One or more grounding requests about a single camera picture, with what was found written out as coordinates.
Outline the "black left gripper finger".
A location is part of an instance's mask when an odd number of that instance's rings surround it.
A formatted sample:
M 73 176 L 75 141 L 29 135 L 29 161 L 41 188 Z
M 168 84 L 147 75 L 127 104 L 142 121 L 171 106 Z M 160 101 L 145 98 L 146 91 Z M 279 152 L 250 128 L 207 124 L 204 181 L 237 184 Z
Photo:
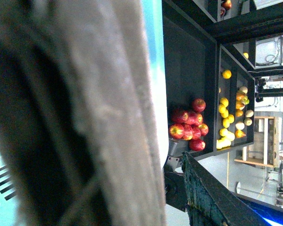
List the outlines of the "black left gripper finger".
M 188 152 L 183 153 L 182 170 L 191 226 L 269 225 Z

